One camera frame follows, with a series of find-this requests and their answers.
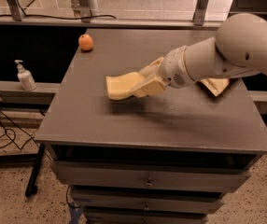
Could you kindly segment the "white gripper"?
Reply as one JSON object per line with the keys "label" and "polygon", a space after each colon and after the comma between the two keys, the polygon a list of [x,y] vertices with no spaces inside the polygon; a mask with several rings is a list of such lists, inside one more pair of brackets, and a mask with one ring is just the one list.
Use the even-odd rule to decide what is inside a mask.
{"label": "white gripper", "polygon": [[171,50],[164,57],[160,57],[139,71],[145,78],[133,86],[133,96],[141,98],[157,95],[165,91],[170,85],[175,89],[182,89],[195,83],[188,73],[185,64],[185,51],[187,47],[181,46]]}

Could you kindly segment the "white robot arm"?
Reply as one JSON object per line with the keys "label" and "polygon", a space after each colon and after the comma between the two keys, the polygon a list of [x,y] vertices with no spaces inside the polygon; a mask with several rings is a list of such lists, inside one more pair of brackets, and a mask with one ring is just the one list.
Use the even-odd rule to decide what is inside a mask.
{"label": "white robot arm", "polygon": [[130,88],[135,97],[159,94],[168,86],[182,89],[207,78],[267,76],[267,21],[252,14],[229,17],[216,35],[171,50],[139,71]]}

